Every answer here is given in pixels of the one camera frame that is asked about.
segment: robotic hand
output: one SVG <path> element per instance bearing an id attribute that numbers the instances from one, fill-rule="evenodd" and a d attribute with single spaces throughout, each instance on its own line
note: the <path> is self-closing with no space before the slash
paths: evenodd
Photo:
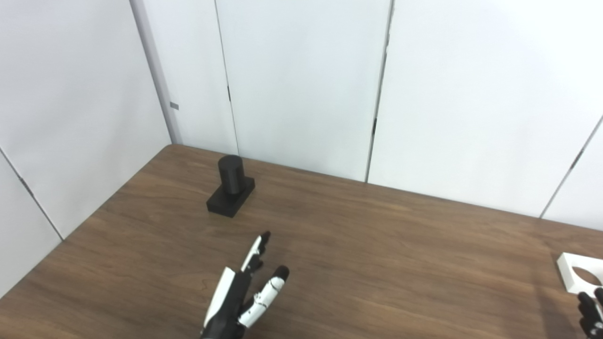
<path id="1" fill-rule="evenodd" d="M 595 297 L 601 305 L 603 305 L 603 288 L 599 287 L 595 290 Z M 580 292 L 578 294 L 580 305 L 578 309 L 582 313 L 580 326 L 586 334 L 587 339 L 603 339 L 603 314 L 601 306 L 589 297 L 588 294 Z"/>
<path id="2" fill-rule="evenodd" d="M 263 265 L 260 256 L 266 251 L 269 238 L 270 232 L 265 232 L 256 239 L 241 271 L 234 272 L 228 267 L 224 269 L 205 316 L 201 339 L 242 338 L 245 330 L 264 314 L 283 288 L 289 276 L 286 266 L 277 268 L 262 291 L 243 304 L 253 273 Z"/>

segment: circular hole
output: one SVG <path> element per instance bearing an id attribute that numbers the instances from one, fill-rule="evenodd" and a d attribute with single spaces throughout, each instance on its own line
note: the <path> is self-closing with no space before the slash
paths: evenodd
<path id="1" fill-rule="evenodd" d="M 580 278 L 584 279 L 584 281 L 593 285 L 601 286 L 599 279 L 591 272 L 578 267 L 572 267 L 572 269 Z"/>

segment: door hinge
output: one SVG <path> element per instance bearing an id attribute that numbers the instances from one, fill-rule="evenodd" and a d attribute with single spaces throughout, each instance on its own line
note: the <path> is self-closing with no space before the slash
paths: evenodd
<path id="1" fill-rule="evenodd" d="M 377 130 L 377 118 L 373 120 L 373 135 L 375 135 L 375 130 Z"/>
<path id="2" fill-rule="evenodd" d="M 570 170 L 573 170 L 573 168 L 576 167 L 576 164 L 578 163 L 578 160 L 580 160 L 582 153 L 584 153 L 584 149 L 580 150 L 580 153 L 578 153 L 578 155 L 576 156 L 576 159 L 573 160 L 572 166 L 569 168 Z"/>
<path id="3" fill-rule="evenodd" d="M 25 182 L 25 180 L 22 177 L 19 177 L 19 181 L 21 182 L 21 185 L 23 185 L 23 187 L 25 187 L 25 189 L 27 190 L 27 193 L 29 193 L 33 197 L 34 194 L 33 194 L 33 192 L 31 192 L 31 189 L 27 185 L 27 182 Z"/>

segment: black object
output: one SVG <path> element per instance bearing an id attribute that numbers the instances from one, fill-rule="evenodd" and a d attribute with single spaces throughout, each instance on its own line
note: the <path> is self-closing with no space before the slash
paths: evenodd
<path id="1" fill-rule="evenodd" d="M 207 210 L 232 218 L 256 187 L 253 178 L 245 176 L 239 156 L 224 156 L 218 161 L 222 185 L 207 201 Z"/>
<path id="2" fill-rule="evenodd" d="M 603 305 L 603 288 L 599 287 L 595 290 L 595 297 Z M 599 313 L 600 307 L 584 292 L 578 294 L 578 300 L 580 301 L 578 309 L 582 314 L 580 327 L 587 339 L 603 339 L 603 318 Z"/>

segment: robot fingertip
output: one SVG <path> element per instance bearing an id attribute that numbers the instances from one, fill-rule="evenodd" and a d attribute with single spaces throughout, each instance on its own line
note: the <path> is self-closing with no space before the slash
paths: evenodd
<path id="1" fill-rule="evenodd" d="M 284 281 L 287 281 L 287 278 L 289 277 L 289 268 L 284 265 L 279 266 L 276 271 L 274 271 L 272 277 L 279 277 Z"/>

